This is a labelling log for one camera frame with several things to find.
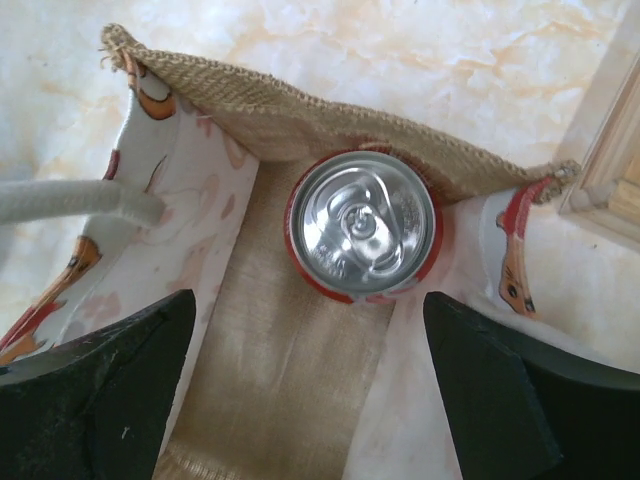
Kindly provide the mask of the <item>red soda can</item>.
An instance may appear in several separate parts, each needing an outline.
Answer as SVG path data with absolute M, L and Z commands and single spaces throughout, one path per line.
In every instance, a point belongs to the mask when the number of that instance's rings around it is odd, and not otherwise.
M 346 304 L 393 302 L 433 269 L 444 222 L 425 175 L 389 146 L 328 155 L 293 187 L 283 224 L 295 269 Z

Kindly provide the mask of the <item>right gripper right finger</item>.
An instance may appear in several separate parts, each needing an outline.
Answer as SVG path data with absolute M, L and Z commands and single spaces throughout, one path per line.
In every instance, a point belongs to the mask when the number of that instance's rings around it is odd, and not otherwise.
M 638 478 L 638 374 L 442 292 L 426 295 L 423 316 L 463 478 Z

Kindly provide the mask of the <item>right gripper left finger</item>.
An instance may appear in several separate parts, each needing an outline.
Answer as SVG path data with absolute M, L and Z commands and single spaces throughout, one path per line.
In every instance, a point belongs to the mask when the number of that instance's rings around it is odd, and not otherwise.
M 2 478 L 151 478 L 195 319 L 181 290 L 2 367 Z

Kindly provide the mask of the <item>burlap canvas tote bag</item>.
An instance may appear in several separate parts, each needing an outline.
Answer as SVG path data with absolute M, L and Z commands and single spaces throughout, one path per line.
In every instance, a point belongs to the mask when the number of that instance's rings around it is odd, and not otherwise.
M 127 78 L 109 160 L 83 181 L 1 185 L 1 221 L 80 216 L 65 264 L 1 330 L 1 369 L 181 290 L 196 319 L 149 479 L 465 479 L 423 316 L 442 292 L 501 325 L 639 376 L 639 249 L 559 217 L 581 166 L 524 168 L 427 125 L 101 32 Z M 317 161 L 389 146 L 442 209 L 430 273 L 346 304 L 297 272 L 291 191 Z

